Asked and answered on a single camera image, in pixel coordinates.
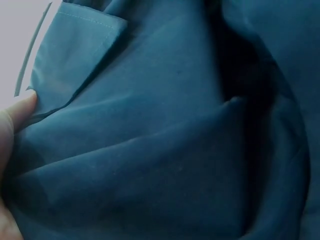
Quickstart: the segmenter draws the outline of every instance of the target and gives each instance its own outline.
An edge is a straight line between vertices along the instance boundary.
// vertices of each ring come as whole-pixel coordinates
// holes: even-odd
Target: finger
[[[5,109],[14,132],[16,132],[33,113],[36,107],[36,102],[37,94],[31,89],[22,95],[15,97],[13,103]]]

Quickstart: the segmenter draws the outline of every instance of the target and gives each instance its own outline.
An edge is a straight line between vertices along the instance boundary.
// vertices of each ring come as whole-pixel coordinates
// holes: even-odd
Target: seam
[[[68,14],[68,13],[65,13],[65,12],[62,12],[62,11],[59,11],[58,14],[62,14],[62,15],[74,17],[74,18],[77,18],[77,19],[82,19],[82,20],[85,20],[85,21],[88,21],[88,22],[92,22],[92,23],[95,23],[95,24],[100,24],[100,25],[102,25],[102,26],[105,26],[105,27],[107,27],[107,28],[110,28],[110,29],[115,30],[115,28],[112,27],[112,26],[105,25],[105,24],[102,23],[102,22],[95,21],[95,20],[92,20],[92,19],[89,19],[89,18],[85,18],[85,17],[81,17],[81,16],[77,16],[77,15]]]
[[[96,55],[98,50],[105,44],[105,42],[109,39],[110,32],[105,36],[104,40],[101,42],[101,44],[97,47],[97,49],[93,52],[92,56]]]

